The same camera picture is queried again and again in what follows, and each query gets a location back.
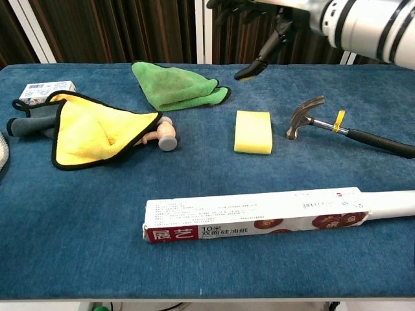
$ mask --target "cardboard box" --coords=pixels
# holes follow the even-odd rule
[[[358,188],[149,200],[143,237],[170,242],[328,229],[362,224]]]
[[[27,84],[19,99],[28,105],[45,102],[46,98],[55,91],[76,91],[72,81]]]

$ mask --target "red label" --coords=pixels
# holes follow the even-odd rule
[[[147,235],[150,242],[197,240],[199,238],[197,225],[147,229]]]

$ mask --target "yellow sponge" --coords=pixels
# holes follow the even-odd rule
[[[237,111],[234,150],[249,154],[271,153],[272,132],[269,112]]]

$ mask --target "hammer head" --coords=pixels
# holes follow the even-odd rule
[[[298,129],[300,126],[309,125],[313,121],[313,117],[307,114],[310,109],[324,104],[324,96],[319,96],[314,99],[304,102],[300,107],[294,111],[291,117],[290,128],[285,133],[285,138],[295,140],[298,138]]]

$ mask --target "blue carpet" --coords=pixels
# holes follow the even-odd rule
[[[149,244],[149,199],[359,187],[415,189],[415,160],[310,126],[284,138],[303,101],[313,115],[415,144],[415,72],[393,66],[270,66],[249,82],[241,65],[177,65],[231,87],[223,104],[166,113],[179,145],[156,143],[108,165],[65,172],[41,135],[5,137],[0,183],[0,299],[414,297],[415,217],[360,227]],[[11,101],[28,83],[71,80],[109,105],[152,111],[129,64],[12,65],[0,71],[0,124],[23,114]],[[236,154],[237,109],[269,111],[270,156]]]

